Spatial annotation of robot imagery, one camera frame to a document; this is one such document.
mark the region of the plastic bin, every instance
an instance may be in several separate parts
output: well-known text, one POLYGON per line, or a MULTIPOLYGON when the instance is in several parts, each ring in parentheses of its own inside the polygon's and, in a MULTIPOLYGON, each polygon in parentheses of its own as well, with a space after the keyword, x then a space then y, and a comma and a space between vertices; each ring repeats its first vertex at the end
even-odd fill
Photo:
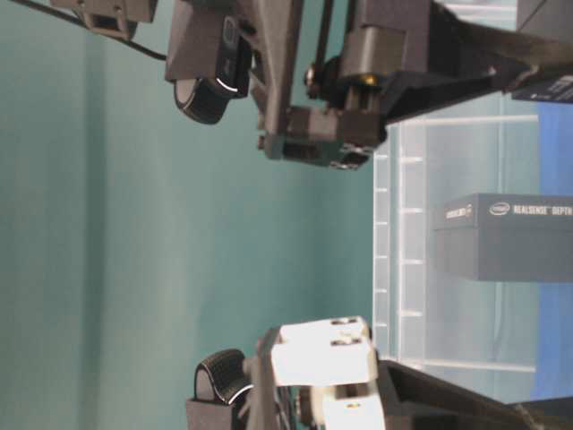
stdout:
MULTIPOLYGON (((515 28, 515 0, 443 3, 462 19, 515 28)), ((497 400, 530 398, 537 284, 438 272, 431 216, 469 194, 538 194, 537 128, 535 104, 500 94, 391 127, 374 160, 373 327, 382 356, 497 400)))

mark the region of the green wall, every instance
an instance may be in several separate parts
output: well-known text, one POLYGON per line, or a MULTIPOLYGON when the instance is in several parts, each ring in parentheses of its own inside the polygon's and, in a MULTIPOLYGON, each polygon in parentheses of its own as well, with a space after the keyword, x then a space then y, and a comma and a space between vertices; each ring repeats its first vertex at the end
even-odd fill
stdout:
MULTIPOLYGON (((171 9, 138 40, 165 52, 171 9)), ((371 317, 371 165, 266 160, 250 99, 194 124, 161 63, 7 2, 0 53, 0 429, 183 429, 209 353, 371 317)))

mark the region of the realsense depth camera box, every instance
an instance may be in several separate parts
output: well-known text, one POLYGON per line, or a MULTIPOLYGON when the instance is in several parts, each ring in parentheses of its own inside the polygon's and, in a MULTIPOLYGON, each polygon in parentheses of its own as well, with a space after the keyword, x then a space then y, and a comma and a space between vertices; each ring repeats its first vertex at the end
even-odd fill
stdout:
POLYGON ((473 194, 433 213, 435 262, 471 280, 573 281, 573 197, 473 194))

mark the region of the cable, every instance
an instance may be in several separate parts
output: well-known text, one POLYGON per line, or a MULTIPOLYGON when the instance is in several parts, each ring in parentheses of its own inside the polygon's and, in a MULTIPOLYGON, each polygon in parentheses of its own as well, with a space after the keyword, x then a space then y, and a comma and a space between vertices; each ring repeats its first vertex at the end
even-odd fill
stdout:
MULTIPOLYGON (((45 13, 45 14, 53 16, 54 18, 57 18, 59 20, 66 21, 70 24, 77 25, 78 27, 82 27, 83 29, 88 30, 86 25, 79 18, 75 18, 71 15, 68 15, 67 13, 57 11, 56 9, 53 9, 51 7, 44 6, 43 4, 38 4, 38 3, 33 2, 31 0, 8 0, 8 1, 19 4, 21 6, 28 7, 30 9, 33 9, 33 10, 38 11, 38 12, 45 13)), ((159 60, 159 61, 167 60, 167 57, 164 56, 163 54, 152 51, 151 49, 144 47, 144 46, 140 45, 139 43, 135 43, 135 42, 132 42, 130 40, 128 41, 128 40, 111 38, 109 36, 106 36, 106 37, 109 39, 115 40, 116 42, 119 42, 122 45, 126 45, 127 47, 130 47, 131 49, 134 49, 134 50, 136 50, 136 51, 138 51, 138 52, 140 52, 146 56, 154 58, 156 60, 159 60)))

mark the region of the intel logo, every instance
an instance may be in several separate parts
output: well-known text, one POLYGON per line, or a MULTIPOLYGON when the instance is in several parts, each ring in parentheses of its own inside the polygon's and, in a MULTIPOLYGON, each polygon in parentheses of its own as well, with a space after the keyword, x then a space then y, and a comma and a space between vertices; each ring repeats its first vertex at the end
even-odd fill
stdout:
POLYGON ((509 203, 499 202, 495 203, 490 207, 490 214, 496 217, 502 217, 503 215, 507 215, 511 210, 511 206, 509 203))

